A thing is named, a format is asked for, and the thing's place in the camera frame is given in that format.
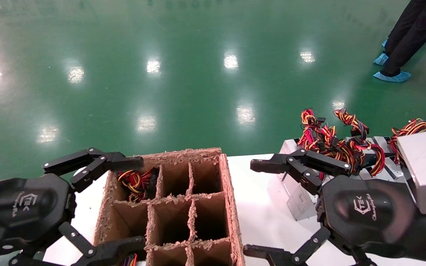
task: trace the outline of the blue shoe cover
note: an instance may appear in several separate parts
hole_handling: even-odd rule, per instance
[[[407,79],[410,79],[410,77],[412,76],[412,74],[410,74],[409,72],[401,71],[400,74],[398,74],[395,77],[388,77],[388,76],[384,76],[380,72],[377,72],[373,76],[376,77],[376,78],[378,78],[378,79],[380,79],[381,81],[404,82]]]
[[[387,59],[389,59],[389,56],[387,56],[386,54],[382,53],[381,55],[379,55],[379,57],[374,60],[374,64],[378,64],[380,66],[384,66],[384,63],[387,61]]]

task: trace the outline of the logo on robot hand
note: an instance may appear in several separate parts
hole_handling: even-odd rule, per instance
[[[371,211],[371,205],[368,200],[363,200],[362,197],[356,196],[353,202],[355,204],[355,210],[360,214],[366,214]]]

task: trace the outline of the leg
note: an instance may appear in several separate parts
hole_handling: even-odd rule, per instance
[[[407,34],[402,38],[392,54],[389,55],[389,59],[385,62],[381,74],[392,76],[400,73],[400,68],[412,58],[425,42],[426,6],[414,25],[412,25]]]
[[[384,53],[387,56],[392,54],[399,42],[407,34],[425,5],[426,0],[411,0],[407,7],[405,7],[404,12],[402,12],[402,15],[399,17],[399,20],[389,34],[389,38],[385,44]]]

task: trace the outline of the electrical cable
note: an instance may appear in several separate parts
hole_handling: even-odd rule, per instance
[[[334,111],[335,116],[346,126],[352,126],[351,133],[359,138],[352,138],[349,141],[336,138],[335,126],[321,125],[325,119],[316,118],[311,109],[306,109],[301,113],[301,123],[303,125],[303,134],[299,138],[298,145],[306,150],[312,150],[317,153],[341,160],[351,166],[352,172],[357,173],[364,167],[364,150],[373,150],[376,154],[377,163],[370,170],[370,174],[375,176],[379,174],[385,165],[385,154],[382,148],[366,140],[369,128],[346,111],[346,108]]]
[[[394,163],[404,163],[402,160],[400,160],[402,158],[402,154],[399,150],[399,147],[397,146],[397,138],[420,133],[423,131],[426,131],[426,121],[421,118],[409,120],[409,123],[402,129],[395,127],[392,128],[392,133],[394,133],[394,135],[392,135],[388,143],[392,151],[395,153]]]
[[[126,172],[119,172],[117,180],[129,190],[128,201],[140,202],[146,197],[146,189],[151,176],[152,169],[142,175],[137,171],[128,170]]]

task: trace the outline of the cardboard box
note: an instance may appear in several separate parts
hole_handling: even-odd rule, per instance
[[[108,174],[94,244],[143,235],[147,266],[245,266],[226,154],[220,148],[142,156],[160,168],[156,197],[127,202]]]

